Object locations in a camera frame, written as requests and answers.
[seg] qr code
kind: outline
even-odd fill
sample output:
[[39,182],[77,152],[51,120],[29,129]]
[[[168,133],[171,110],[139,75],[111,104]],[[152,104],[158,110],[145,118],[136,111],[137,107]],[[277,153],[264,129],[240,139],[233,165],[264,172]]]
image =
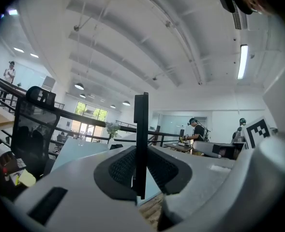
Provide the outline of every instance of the qr code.
[[246,130],[249,135],[251,148],[255,148],[264,138],[270,137],[270,133],[264,119],[250,125]]

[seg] black rubber pad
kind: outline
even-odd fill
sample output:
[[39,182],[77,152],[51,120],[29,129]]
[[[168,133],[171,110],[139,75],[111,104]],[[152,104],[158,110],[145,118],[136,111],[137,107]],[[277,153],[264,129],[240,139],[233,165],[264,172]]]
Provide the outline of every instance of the black rubber pad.
[[52,188],[32,209],[29,216],[42,225],[45,225],[67,191],[68,190],[60,187]]

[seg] tree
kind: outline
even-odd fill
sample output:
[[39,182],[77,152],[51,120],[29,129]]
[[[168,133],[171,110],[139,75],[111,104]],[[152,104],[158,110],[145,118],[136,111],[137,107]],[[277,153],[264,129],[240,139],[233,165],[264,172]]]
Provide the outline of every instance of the tree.
[[100,121],[105,121],[106,116],[107,116],[107,111],[101,110],[99,108],[96,108],[95,111],[93,112],[93,117]]
[[75,108],[75,114],[79,114],[79,115],[83,115],[83,113],[85,112],[85,104],[78,102],[76,108]]

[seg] window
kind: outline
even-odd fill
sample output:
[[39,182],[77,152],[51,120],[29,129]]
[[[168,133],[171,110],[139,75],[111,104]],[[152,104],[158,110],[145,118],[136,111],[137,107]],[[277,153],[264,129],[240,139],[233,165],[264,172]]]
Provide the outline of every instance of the window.
[[[97,119],[100,121],[105,121],[107,117],[107,113],[108,112],[106,110],[102,110],[94,106],[86,105],[82,102],[78,102],[75,108],[75,114]],[[87,125],[87,124],[84,124],[84,123],[81,123],[75,120],[73,120],[72,122],[71,130],[74,132],[79,132],[84,135],[86,134],[86,135],[97,136],[97,137],[101,137],[102,132],[103,132],[102,127]],[[97,139],[93,140],[93,138],[90,138],[90,137],[86,137],[85,140],[88,142],[94,142],[95,140],[97,141]]]
[[105,118],[107,117],[107,113],[108,112],[105,110],[102,110],[94,106],[86,105],[82,102],[78,102],[75,108],[75,114],[97,119],[100,121],[105,121]]

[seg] headset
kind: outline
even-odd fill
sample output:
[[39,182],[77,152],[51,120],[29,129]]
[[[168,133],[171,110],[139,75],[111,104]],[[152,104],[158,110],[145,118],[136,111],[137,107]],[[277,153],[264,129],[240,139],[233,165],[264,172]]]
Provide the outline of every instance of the headset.
[[197,120],[197,119],[191,118],[190,121],[187,123],[187,125],[189,126],[193,121],[196,122],[196,123],[198,123],[198,120]]

